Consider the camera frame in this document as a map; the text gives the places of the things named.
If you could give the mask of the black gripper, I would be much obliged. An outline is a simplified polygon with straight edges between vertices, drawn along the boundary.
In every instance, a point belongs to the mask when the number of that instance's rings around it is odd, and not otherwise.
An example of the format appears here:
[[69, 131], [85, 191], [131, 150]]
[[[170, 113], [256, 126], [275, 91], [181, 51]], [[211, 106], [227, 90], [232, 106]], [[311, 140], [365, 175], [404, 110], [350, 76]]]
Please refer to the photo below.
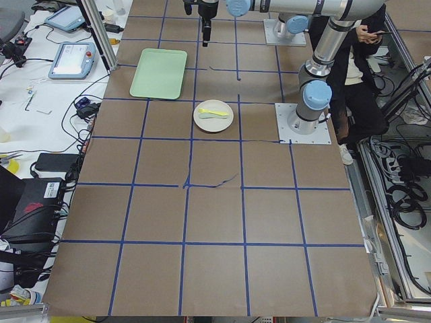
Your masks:
[[202, 21], [202, 46], [208, 47], [211, 38], [211, 20], [218, 13], [218, 0], [198, 0], [198, 13]]

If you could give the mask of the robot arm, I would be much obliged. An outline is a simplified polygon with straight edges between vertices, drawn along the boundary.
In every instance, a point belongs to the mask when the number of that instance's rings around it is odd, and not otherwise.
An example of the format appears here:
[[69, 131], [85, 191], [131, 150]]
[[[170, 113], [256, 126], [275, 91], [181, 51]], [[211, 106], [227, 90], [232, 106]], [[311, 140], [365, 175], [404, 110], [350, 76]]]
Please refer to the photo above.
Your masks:
[[[185, 13], [192, 14], [196, 5], [201, 18], [203, 46], [207, 47], [211, 38], [211, 20], [218, 13], [219, 1], [183, 1]], [[226, 9], [233, 17], [242, 17], [254, 8], [255, 1], [225, 1]], [[306, 46], [304, 32], [308, 29], [308, 17], [279, 13], [278, 18], [264, 19], [263, 29], [266, 44], [272, 46]]]
[[332, 91], [326, 83], [335, 55], [356, 21], [376, 13], [384, 1], [227, 1], [228, 12], [240, 17], [249, 11], [296, 13], [329, 18], [313, 56], [299, 71], [302, 101], [287, 117], [289, 128], [299, 135], [314, 133]]

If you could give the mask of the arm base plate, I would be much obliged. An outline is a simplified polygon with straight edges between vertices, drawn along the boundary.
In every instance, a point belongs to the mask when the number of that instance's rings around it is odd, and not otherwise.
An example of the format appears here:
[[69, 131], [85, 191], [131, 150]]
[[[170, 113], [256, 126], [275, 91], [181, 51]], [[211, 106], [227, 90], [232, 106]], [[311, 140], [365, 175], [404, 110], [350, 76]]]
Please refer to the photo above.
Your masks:
[[288, 30], [288, 25], [278, 19], [264, 19], [264, 32], [266, 45], [270, 46], [306, 46], [306, 38], [304, 32], [297, 34], [291, 33]]
[[275, 103], [279, 142], [285, 144], [330, 145], [327, 118], [321, 112], [318, 120], [305, 121], [296, 114], [297, 104]]

